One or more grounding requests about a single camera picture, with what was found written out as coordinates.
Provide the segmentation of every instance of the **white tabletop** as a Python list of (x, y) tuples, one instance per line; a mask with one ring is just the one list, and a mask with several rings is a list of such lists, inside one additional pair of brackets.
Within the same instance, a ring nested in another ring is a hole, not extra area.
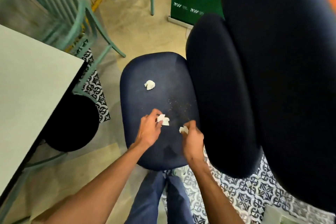
[(0, 25), (0, 195), (82, 64)]

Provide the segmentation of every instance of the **person's left hand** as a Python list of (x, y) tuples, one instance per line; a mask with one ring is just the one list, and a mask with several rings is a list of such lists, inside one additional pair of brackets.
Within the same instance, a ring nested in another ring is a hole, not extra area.
[(158, 109), (153, 109), (150, 115), (141, 118), (138, 135), (135, 143), (142, 144), (149, 148), (158, 139), (161, 133), (161, 126), (163, 121), (156, 123), (156, 118), (162, 114)]

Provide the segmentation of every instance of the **concrete floor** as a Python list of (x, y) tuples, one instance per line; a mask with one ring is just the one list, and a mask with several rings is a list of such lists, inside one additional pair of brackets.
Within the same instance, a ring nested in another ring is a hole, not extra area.
[[(74, 194), (126, 151), (119, 93), (121, 71), (130, 60), (148, 53), (170, 51), (185, 57), (186, 29), (167, 21), (170, 2), (155, 0), (155, 15), (151, 16), (150, 0), (103, 0), (96, 15), (112, 41), (127, 55), (123, 58), (111, 50), (97, 68), (111, 120), (100, 124), (94, 139), (84, 148), (32, 174), (4, 223), (27, 215), (31, 215), (32, 220)], [(99, 38), (92, 47), (93, 56), (105, 46), (104, 40)], [(48, 145), (42, 145), (32, 161), (55, 153)], [(107, 223), (124, 223), (146, 173), (140, 166), (134, 169)], [(166, 222), (166, 213), (160, 204), (158, 223)]]

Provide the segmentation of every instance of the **torn paper piece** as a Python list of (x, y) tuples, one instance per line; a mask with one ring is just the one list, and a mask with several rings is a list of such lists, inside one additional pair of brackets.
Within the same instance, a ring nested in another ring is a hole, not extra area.
[(186, 134), (188, 134), (189, 133), (189, 129), (186, 127), (186, 126), (183, 126), (183, 127), (180, 127), (180, 133), (182, 133), (182, 132), (184, 132), (184, 133), (186, 133)]
[(169, 118), (165, 117), (165, 114), (160, 114), (157, 117), (157, 122), (162, 121), (162, 120), (163, 120), (162, 125), (169, 126)]
[(146, 83), (145, 83), (145, 87), (147, 87), (147, 90), (151, 90), (155, 87), (155, 82), (151, 81), (151, 80), (148, 80)]

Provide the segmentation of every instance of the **jeans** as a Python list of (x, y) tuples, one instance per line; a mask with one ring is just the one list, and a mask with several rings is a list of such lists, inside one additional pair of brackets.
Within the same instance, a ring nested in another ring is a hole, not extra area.
[(168, 224), (194, 224), (190, 202), (178, 176), (164, 178), (161, 171), (149, 172), (134, 199), (125, 224), (156, 224), (158, 206), (167, 182)]

